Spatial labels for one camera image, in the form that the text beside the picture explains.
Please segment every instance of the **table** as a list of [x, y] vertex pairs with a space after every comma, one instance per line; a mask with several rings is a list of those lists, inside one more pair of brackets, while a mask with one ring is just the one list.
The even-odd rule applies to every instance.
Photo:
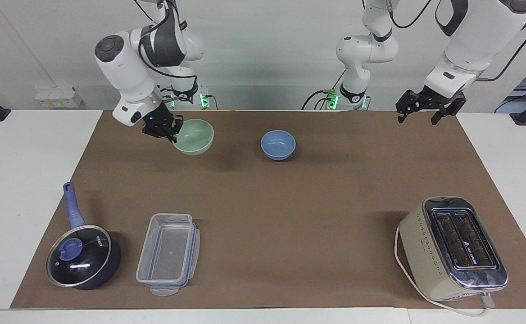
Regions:
[[[100, 111], [13, 111], [0, 123], [0, 323], [460, 323], [444, 310], [337, 308], [293, 310], [7, 310], [88, 143]], [[507, 115], [458, 119], [526, 236], [526, 127]], [[478, 323], [516, 323], [526, 310], [494, 310]]]

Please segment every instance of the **black clamp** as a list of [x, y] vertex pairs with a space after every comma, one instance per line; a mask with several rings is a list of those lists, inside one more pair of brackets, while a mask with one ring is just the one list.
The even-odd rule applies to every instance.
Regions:
[[343, 84], [341, 84], [341, 86], [339, 86], [339, 91], [345, 98], [349, 100], [350, 103], [357, 104], [365, 96], [365, 93], [367, 90], [363, 91], [360, 94], [353, 94], [352, 92], [345, 90], [345, 88], [343, 87]]
[[427, 86], [424, 86], [423, 90], [418, 94], [412, 90], [407, 90], [395, 104], [397, 112], [401, 114], [397, 117], [397, 120], [401, 124], [411, 113], [417, 113], [424, 109], [437, 109], [438, 111], [431, 118], [431, 123], [437, 125], [443, 117], [457, 115], [466, 102], [467, 99], [463, 92], [448, 99]]
[[193, 96], [197, 93], [198, 90], [199, 84], [197, 84], [197, 79], [195, 79], [195, 82], [193, 83], [193, 88], [183, 92], [173, 89], [173, 95], [175, 97], [179, 97], [180, 101], [187, 101], [193, 104]]
[[183, 116], [174, 116], [162, 103], [154, 111], [143, 117], [145, 124], [142, 133], [156, 138], [167, 138], [171, 143], [177, 143], [175, 137], [183, 127]]

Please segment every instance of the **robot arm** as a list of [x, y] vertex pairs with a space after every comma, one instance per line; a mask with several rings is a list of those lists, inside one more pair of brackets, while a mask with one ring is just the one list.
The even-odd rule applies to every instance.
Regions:
[[[446, 24], [437, 17], [442, 10], [453, 12]], [[399, 123], [422, 109], [438, 109], [433, 125], [456, 115], [466, 102], [463, 90], [526, 26], [526, 0], [445, 0], [438, 5], [436, 20], [451, 42], [425, 79], [423, 90], [418, 94], [408, 90], [395, 105], [401, 114]]]
[[[397, 6], [399, 0], [392, 0], [392, 3]], [[371, 32], [369, 36], [345, 37], [337, 45], [337, 58], [345, 65], [343, 82], [336, 90], [339, 108], [359, 109], [371, 78], [364, 65], [390, 62], [399, 50], [386, 0], [366, 2], [363, 24]]]
[[193, 102], [198, 89], [197, 76], [184, 65], [186, 61], [201, 59], [204, 46], [186, 30], [187, 23], [181, 21], [174, 0], [146, 2], [162, 9], [160, 23], [103, 38], [95, 48], [95, 58], [103, 74], [121, 94], [113, 117], [127, 126], [143, 119], [143, 133], [177, 142], [175, 136], [183, 125], [183, 117], [174, 116], [168, 110], [147, 68], [171, 78], [175, 94], [171, 101]]

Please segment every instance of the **plastic container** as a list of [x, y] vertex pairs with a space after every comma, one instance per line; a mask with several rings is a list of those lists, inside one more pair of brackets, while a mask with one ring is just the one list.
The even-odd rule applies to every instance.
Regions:
[[136, 279], [156, 296], [170, 296], [193, 278], [200, 236], [187, 214], [156, 214], [141, 251]]
[[271, 160], [282, 161], [289, 158], [295, 147], [295, 138], [284, 130], [272, 130], [261, 138], [261, 149]]
[[190, 119], [183, 123], [174, 146], [183, 154], [200, 155], [211, 147], [214, 137], [215, 131], [211, 124], [203, 119]]

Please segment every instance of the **toaster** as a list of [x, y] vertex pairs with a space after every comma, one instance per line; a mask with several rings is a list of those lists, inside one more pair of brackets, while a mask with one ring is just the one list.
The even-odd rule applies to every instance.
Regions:
[[399, 224], [413, 279], [436, 302], [504, 289], [508, 273], [473, 206], [459, 197], [433, 197]]

